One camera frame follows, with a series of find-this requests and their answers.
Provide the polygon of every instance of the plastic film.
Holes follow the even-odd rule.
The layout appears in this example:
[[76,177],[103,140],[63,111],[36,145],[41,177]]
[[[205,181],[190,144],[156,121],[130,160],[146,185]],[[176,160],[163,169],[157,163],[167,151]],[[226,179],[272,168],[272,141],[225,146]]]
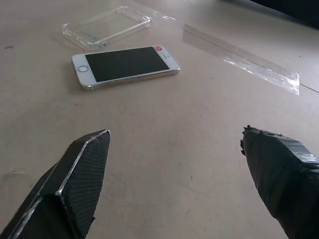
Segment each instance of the plastic film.
[[149,8],[133,0],[123,0],[123,4],[146,13],[152,19],[159,19],[178,27],[190,34],[193,34],[203,40],[212,43],[211,49],[204,49],[211,55],[222,59],[223,61],[236,66],[250,74],[258,76],[274,85],[288,90],[291,93],[299,95],[300,76],[296,72],[289,71],[273,62],[263,59],[249,51],[238,48],[215,36],[201,31],[188,24],[184,24],[180,19],[168,16],[157,10]]

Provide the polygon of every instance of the carbon fiber texture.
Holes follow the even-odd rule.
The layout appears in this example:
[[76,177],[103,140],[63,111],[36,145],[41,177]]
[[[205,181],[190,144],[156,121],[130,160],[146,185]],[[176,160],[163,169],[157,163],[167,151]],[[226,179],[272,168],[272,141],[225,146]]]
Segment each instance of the carbon fiber texture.
[[108,144],[105,135],[88,143],[61,194],[80,238],[89,231],[100,197]]

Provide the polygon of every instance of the phone bezel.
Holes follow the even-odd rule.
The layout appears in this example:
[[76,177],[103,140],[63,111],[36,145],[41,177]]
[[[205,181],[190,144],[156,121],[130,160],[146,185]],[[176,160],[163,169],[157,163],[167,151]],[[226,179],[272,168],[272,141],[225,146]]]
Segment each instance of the phone bezel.
[[[167,52],[167,50],[164,47],[158,46],[158,45],[157,46],[151,46],[151,47],[153,47],[155,49],[157,54],[167,64],[167,66],[169,67],[168,70],[150,72],[150,73],[146,73],[146,74],[140,74],[140,75],[123,77],[123,78],[117,78],[117,79],[108,80],[108,81],[97,82],[85,56],[86,55],[91,55],[91,54],[104,53],[104,52],[115,52],[115,51],[118,51],[118,50],[77,54],[77,55],[74,55],[72,57],[72,63],[73,63],[73,66],[74,66],[74,70],[76,71],[76,74],[77,74],[77,77],[78,77],[78,81],[79,81],[79,83],[80,83],[80,85],[82,87],[92,87],[94,85],[99,85],[99,84],[104,85],[104,84],[108,84],[108,83],[111,84],[111,83],[114,83],[114,82],[117,82],[117,81],[124,81],[126,79],[146,77],[146,76],[151,76],[151,75],[165,73],[165,72],[178,71],[180,69],[179,64],[174,60],[174,58]],[[157,48],[161,47],[162,50],[160,50],[160,51],[156,50],[155,47],[157,47]],[[79,71],[79,67],[81,67],[81,66],[86,66],[88,68],[88,70],[86,72]]]

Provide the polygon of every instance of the black tape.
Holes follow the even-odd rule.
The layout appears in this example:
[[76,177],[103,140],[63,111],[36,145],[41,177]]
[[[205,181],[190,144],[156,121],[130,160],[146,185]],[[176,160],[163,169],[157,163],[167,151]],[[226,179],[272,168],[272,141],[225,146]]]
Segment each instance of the black tape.
[[302,143],[245,127],[241,140],[250,173],[270,214],[290,239],[319,238],[319,160]]

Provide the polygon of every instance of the dark object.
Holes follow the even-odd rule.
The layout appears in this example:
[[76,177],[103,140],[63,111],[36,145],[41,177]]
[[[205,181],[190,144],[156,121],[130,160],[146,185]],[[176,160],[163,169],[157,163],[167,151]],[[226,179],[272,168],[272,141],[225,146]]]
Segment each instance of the dark object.
[[290,239],[319,238],[319,160],[300,142],[247,126],[241,141],[259,196]]
[[251,0],[319,28],[318,0]]
[[99,200],[109,131],[74,141],[37,182],[0,239],[84,239]]

